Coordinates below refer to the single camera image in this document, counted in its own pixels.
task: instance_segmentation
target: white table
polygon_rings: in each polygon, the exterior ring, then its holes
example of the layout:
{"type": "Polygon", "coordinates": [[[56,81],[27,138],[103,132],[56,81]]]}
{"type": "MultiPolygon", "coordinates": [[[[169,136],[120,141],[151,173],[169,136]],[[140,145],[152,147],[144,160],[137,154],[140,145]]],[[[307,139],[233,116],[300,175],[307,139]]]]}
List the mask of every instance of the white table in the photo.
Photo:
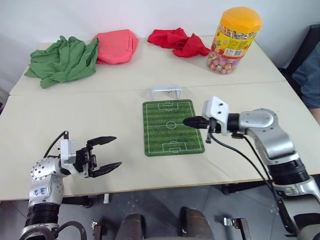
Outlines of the white table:
{"type": "MultiPolygon", "coordinates": [[[[211,46],[213,36],[201,38],[207,47],[211,46]]],[[[39,48],[46,49],[50,44],[42,43],[39,48]]],[[[40,87],[40,79],[22,75],[10,95],[128,91],[151,89],[153,85],[197,87],[285,80],[256,42],[251,44],[233,74],[219,75],[208,69],[206,56],[177,57],[172,49],[161,48],[141,39],[128,63],[98,64],[96,73],[89,77],[56,84],[45,90],[40,87]]]]}
{"type": "MultiPolygon", "coordinates": [[[[211,96],[222,98],[233,113],[257,108],[275,111],[280,126],[292,137],[309,174],[320,173],[320,127],[287,82],[183,89],[183,98],[193,101],[198,115],[204,101],[211,96]]],[[[162,98],[168,99],[159,94],[158,99],[162,98]]],[[[203,154],[145,156],[142,115],[145,101],[150,101],[148,90],[55,94],[38,91],[37,94],[10,96],[0,115],[0,200],[29,197],[32,165],[41,159],[50,143],[63,130],[68,130],[70,139],[76,140],[77,149],[91,138],[116,136],[117,140],[95,147],[94,153],[99,166],[123,162],[110,174],[98,178],[65,178],[66,196],[259,179],[245,159],[214,143],[205,144],[203,154]]],[[[206,131],[201,133],[205,139],[206,131]]],[[[237,147],[258,165],[244,140],[222,136],[219,139],[237,147]]]]}

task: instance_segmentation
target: green mat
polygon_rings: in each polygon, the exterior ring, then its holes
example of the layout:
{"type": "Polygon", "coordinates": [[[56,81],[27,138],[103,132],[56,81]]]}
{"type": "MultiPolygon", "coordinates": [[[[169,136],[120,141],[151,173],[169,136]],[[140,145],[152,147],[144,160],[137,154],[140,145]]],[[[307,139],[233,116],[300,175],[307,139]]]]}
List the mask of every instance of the green mat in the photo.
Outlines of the green mat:
{"type": "Polygon", "coordinates": [[[149,157],[201,154],[205,151],[198,129],[183,124],[194,117],[192,101],[147,101],[143,103],[144,152],[149,157]]]}

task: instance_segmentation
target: white wall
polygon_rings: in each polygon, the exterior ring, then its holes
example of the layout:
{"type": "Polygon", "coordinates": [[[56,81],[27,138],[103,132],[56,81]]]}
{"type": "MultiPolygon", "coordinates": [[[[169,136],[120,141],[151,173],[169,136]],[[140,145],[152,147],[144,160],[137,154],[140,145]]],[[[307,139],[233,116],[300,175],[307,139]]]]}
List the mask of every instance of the white wall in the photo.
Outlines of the white wall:
{"type": "Polygon", "coordinates": [[[320,22],[320,0],[1,0],[0,98],[7,97],[38,42],[55,42],[59,35],[89,40],[119,29],[140,38],[177,27],[213,35],[222,12],[236,6],[261,15],[256,41],[278,67],[290,62],[309,25],[320,22]]]}

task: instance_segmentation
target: candy jar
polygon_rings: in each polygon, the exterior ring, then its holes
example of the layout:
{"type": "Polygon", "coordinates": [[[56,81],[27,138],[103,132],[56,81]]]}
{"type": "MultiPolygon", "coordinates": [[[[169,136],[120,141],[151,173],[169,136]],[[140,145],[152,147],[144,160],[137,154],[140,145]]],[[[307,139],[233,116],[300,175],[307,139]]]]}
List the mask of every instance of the candy jar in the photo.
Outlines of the candy jar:
{"type": "Polygon", "coordinates": [[[223,12],[208,55],[208,67],[220,74],[230,74],[244,57],[262,19],[251,8],[233,7],[223,12]]]}

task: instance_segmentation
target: orange lid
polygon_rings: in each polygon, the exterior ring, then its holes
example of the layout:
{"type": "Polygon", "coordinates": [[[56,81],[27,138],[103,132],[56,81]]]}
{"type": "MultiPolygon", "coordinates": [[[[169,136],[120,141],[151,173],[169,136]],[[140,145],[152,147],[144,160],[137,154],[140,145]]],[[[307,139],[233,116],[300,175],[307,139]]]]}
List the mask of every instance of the orange lid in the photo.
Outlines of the orange lid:
{"type": "Polygon", "coordinates": [[[262,19],[255,10],[237,6],[223,12],[220,24],[237,33],[252,33],[259,31],[262,19]]]}

